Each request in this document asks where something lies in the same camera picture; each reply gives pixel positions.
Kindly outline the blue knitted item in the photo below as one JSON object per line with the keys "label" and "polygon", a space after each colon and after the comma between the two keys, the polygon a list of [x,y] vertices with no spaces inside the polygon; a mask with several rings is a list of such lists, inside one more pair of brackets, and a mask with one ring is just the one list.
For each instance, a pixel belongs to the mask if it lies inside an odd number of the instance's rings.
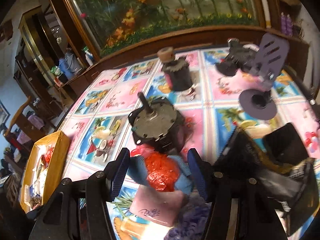
{"label": "blue knitted item", "polygon": [[159,192],[182,191],[191,194],[194,185],[187,163],[178,155],[152,153],[146,158],[130,158],[127,175],[139,185]]}

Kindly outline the red mesh bag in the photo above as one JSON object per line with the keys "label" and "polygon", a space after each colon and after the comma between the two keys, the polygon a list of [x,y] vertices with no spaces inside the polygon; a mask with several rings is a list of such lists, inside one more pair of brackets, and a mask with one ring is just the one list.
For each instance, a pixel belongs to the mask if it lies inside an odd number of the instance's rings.
{"label": "red mesh bag", "polygon": [[145,158],[148,172],[147,182],[156,191],[173,192],[175,183],[180,176],[180,169],[176,161],[164,154],[152,152]]}

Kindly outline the pink soft pack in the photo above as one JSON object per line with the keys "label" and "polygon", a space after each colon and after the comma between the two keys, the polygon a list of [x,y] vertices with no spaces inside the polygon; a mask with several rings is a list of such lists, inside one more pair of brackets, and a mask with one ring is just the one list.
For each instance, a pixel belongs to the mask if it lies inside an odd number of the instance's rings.
{"label": "pink soft pack", "polygon": [[130,212],[142,219],[171,227],[178,217],[184,198],[182,191],[161,192],[140,185],[130,206]]}

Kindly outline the blue printed plastic bag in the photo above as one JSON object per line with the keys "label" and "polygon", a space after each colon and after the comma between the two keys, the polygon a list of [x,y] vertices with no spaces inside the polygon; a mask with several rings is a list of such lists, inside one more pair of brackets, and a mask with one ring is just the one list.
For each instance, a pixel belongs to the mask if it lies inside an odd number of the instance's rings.
{"label": "blue printed plastic bag", "polygon": [[165,240],[201,239],[210,213],[211,204],[202,198],[190,198],[181,209],[176,224],[168,231]]}

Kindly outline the black snack packet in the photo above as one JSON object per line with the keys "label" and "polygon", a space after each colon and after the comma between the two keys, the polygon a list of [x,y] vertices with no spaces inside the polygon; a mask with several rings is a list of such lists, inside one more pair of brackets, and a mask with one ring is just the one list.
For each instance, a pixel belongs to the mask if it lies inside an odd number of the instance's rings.
{"label": "black snack packet", "polygon": [[272,161],[240,127],[236,127],[216,164],[231,163],[228,170],[237,175],[252,171],[262,184],[275,209],[283,212],[287,236],[292,236],[317,210],[318,186],[311,157],[297,165]]}

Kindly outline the black motor with shaft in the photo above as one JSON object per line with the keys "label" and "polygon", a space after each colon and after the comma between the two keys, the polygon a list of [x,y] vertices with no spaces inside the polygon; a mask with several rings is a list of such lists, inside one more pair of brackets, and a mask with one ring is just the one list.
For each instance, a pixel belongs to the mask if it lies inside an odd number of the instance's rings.
{"label": "black motor with shaft", "polygon": [[142,107],[128,115],[136,145],[146,144],[159,153],[180,152],[185,145],[185,117],[166,98],[148,102],[138,93]]}

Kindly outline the yellow cardboard box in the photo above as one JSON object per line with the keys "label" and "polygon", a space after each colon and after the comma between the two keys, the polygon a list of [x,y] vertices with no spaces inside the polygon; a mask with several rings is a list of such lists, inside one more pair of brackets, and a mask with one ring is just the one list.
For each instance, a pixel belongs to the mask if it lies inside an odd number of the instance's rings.
{"label": "yellow cardboard box", "polygon": [[46,204],[60,183],[69,144],[69,137],[57,131],[33,145],[23,174],[20,195],[20,204],[26,213]]}

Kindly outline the black phone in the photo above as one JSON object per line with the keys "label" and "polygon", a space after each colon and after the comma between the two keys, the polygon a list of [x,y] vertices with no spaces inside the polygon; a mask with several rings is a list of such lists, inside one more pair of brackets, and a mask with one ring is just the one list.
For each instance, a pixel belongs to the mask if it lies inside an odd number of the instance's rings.
{"label": "black phone", "polygon": [[272,161],[297,165],[309,157],[293,124],[290,122],[263,137],[263,145]]}

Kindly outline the purple phone stand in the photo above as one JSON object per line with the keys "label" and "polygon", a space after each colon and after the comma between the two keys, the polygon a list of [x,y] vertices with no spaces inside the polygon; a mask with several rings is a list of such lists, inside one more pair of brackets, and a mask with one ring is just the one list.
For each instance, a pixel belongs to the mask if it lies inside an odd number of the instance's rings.
{"label": "purple phone stand", "polygon": [[288,53],[289,43],[286,39],[269,33],[262,37],[249,71],[251,75],[259,77],[260,88],[243,90],[239,95],[240,106],[251,117],[270,120],[276,116],[277,107],[271,96],[271,88],[281,73]]}

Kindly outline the wooden chair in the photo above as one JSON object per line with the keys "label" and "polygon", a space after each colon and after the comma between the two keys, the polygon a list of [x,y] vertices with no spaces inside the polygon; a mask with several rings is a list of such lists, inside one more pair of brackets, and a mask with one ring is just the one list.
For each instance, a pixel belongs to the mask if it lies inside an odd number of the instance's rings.
{"label": "wooden chair", "polygon": [[17,112],[12,117],[9,127],[3,134],[5,138],[9,136],[9,133],[11,132],[11,129],[14,125],[17,125],[22,130],[22,132],[24,132],[33,142],[37,142],[38,140],[46,136],[44,132],[39,130],[28,120],[28,118],[25,115],[23,115],[24,109],[30,103],[31,97],[29,96],[27,101],[19,107]]}

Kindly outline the black cylinder with gear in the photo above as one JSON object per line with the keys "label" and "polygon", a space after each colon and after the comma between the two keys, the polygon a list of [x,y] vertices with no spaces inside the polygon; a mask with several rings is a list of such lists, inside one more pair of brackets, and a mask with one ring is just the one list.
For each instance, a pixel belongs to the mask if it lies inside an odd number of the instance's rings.
{"label": "black cylinder with gear", "polygon": [[192,87],[193,81],[189,70],[189,62],[185,56],[178,59],[164,63],[162,72],[165,79],[174,92],[182,92]]}

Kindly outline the black gadget on table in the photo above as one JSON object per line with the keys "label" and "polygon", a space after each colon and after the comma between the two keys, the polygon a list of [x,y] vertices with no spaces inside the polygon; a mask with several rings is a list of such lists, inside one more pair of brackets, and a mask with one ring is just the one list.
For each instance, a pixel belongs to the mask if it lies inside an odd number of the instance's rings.
{"label": "black gadget on table", "polygon": [[235,76],[238,70],[249,74],[259,47],[251,43],[242,45],[237,38],[229,38],[227,43],[229,53],[215,64],[216,70],[229,77]]}

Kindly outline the wooden spool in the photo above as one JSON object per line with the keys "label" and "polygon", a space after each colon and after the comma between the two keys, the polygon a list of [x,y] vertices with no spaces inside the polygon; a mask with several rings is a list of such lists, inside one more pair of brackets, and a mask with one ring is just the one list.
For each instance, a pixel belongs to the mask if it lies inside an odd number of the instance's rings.
{"label": "wooden spool", "polygon": [[175,53],[173,47],[165,47],[157,52],[161,63],[166,64],[175,61]]}

